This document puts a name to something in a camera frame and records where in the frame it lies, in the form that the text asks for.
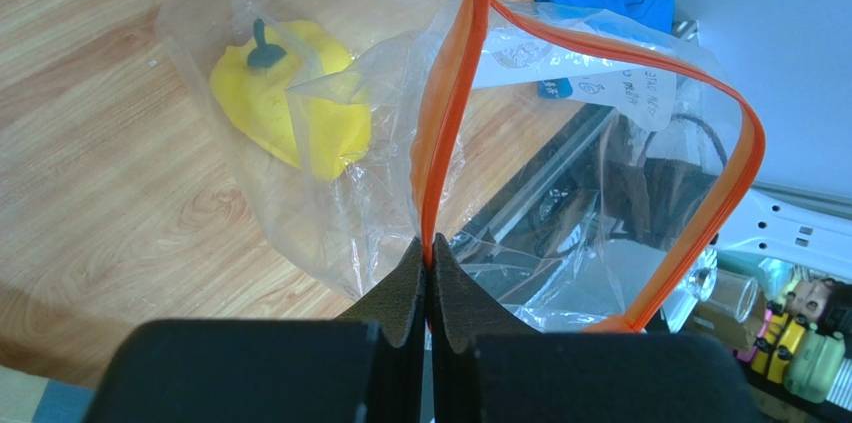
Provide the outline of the yellow fake bell pepper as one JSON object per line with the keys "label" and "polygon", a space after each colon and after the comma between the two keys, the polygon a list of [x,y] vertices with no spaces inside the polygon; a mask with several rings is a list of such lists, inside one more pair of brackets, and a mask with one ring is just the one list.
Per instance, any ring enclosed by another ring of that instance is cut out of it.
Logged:
{"label": "yellow fake bell pepper", "polygon": [[210,75],[210,89],[230,123],[263,150],[330,181],[367,155],[371,112],[364,91],[339,103],[289,90],[311,77],[344,72],[353,57],[317,23],[275,26],[257,18],[252,37],[229,46]]}

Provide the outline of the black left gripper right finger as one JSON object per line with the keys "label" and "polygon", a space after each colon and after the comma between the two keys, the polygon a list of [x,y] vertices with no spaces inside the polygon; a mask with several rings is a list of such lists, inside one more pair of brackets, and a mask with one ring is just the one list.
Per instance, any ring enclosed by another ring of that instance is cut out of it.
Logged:
{"label": "black left gripper right finger", "polygon": [[744,376],[695,334],[542,333],[425,247],[440,422],[757,422]]}

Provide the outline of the clear zip top bag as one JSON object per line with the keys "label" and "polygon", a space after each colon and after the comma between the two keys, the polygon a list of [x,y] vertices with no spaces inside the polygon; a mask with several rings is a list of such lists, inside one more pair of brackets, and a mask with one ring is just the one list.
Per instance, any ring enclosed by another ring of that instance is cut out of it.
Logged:
{"label": "clear zip top bag", "polygon": [[[237,130],[210,89],[229,46],[260,18],[309,20],[353,57],[290,92],[352,103],[366,94],[367,155],[341,176],[293,168]],[[686,279],[750,189],[766,136],[714,56],[607,10],[502,0],[165,0],[156,30],[208,117],[264,236],[286,259],[360,299],[410,241],[449,243],[582,110],[612,110],[645,132],[678,113],[719,137],[727,159],[635,300],[598,320],[545,331],[639,332]]]}

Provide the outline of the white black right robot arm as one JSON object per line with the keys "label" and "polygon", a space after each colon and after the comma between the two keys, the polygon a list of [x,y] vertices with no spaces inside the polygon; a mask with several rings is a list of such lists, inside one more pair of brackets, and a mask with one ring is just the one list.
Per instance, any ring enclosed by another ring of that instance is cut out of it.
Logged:
{"label": "white black right robot arm", "polygon": [[714,246],[813,268],[844,267],[851,264],[851,222],[750,190],[719,230]]}

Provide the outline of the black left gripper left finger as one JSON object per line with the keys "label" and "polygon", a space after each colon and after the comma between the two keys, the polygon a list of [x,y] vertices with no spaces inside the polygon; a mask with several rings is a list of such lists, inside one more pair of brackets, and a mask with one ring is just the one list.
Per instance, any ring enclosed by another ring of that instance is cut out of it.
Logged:
{"label": "black left gripper left finger", "polygon": [[426,276],[397,267],[331,320],[163,319],[121,344],[89,422],[416,422]]}

